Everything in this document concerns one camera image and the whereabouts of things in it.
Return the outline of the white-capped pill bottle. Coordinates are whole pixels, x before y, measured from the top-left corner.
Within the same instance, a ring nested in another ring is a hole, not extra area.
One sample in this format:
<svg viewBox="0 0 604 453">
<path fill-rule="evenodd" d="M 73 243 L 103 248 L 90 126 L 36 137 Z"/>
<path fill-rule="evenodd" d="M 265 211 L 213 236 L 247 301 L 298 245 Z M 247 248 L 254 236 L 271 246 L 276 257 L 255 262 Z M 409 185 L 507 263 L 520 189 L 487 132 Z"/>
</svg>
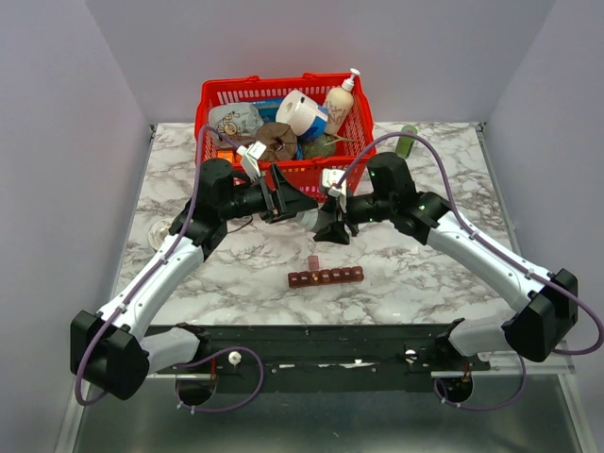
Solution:
<svg viewBox="0 0 604 453">
<path fill-rule="evenodd" d="M 325 215 L 319 209 L 298 212 L 295 221 L 306 231 L 316 233 L 325 226 Z"/>
</svg>

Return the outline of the red weekly pill organizer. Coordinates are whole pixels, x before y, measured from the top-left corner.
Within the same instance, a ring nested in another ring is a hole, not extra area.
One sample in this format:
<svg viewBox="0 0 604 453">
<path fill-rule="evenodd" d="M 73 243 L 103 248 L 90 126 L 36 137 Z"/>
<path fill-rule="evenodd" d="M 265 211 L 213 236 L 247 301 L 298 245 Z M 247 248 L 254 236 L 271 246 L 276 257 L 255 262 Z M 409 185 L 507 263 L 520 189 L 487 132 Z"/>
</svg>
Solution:
<svg viewBox="0 0 604 453">
<path fill-rule="evenodd" d="M 291 272 L 287 275 L 290 289 L 364 281 L 364 271 L 359 265 L 322 268 L 319 258 L 315 255 L 308 256 L 307 264 L 306 271 Z"/>
</svg>

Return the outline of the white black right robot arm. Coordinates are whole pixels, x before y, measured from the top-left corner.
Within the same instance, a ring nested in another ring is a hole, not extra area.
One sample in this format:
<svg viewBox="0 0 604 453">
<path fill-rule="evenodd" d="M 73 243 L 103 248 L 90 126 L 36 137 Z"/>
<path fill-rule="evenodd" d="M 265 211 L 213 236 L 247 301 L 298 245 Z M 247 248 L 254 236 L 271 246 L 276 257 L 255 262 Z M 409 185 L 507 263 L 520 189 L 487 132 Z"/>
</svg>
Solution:
<svg viewBox="0 0 604 453">
<path fill-rule="evenodd" d="M 406 161 L 389 152 L 369 159 L 373 190 L 351 196 L 343 171 L 327 169 L 321 189 L 327 199 L 314 226 L 317 242 L 348 244 L 360 224 L 389 221 L 400 233 L 446 254 L 480 278 L 508 303 L 505 313 L 452 322 L 434 346 L 436 362 L 458 368 L 478 353 L 514 351 L 544 361 L 578 320 L 572 296 L 578 280 L 536 266 L 470 226 L 451 204 L 433 192 L 419 192 Z"/>
</svg>

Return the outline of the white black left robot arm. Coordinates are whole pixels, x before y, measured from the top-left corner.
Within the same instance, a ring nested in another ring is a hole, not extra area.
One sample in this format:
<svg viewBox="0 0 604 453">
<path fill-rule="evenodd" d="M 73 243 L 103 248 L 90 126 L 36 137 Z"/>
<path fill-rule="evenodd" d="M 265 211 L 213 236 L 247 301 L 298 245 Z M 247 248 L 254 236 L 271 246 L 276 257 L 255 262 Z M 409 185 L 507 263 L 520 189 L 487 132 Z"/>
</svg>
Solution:
<svg viewBox="0 0 604 453">
<path fill-rule="evenodd" d="M 84 381 L 127 400 L 151 374 L 174 365 L 197 373 L 208 365 L 202 328 L 179 325 L 156 335 L 147 330 L 177 286 L 225 238 L 228 221 L 258 214 L 279 222 L 317 208 L 276 165 L 270 175 L 271 184 L 260 177 L 237 185 L 238 173 L 227 160 L 197 165 L 192 197 L 156 255 L 109 303 L 95 313 L 81 311 L 70 325 L 70 366 L 79 404 L 90 403 L 82 393 Z"/>
</svg>

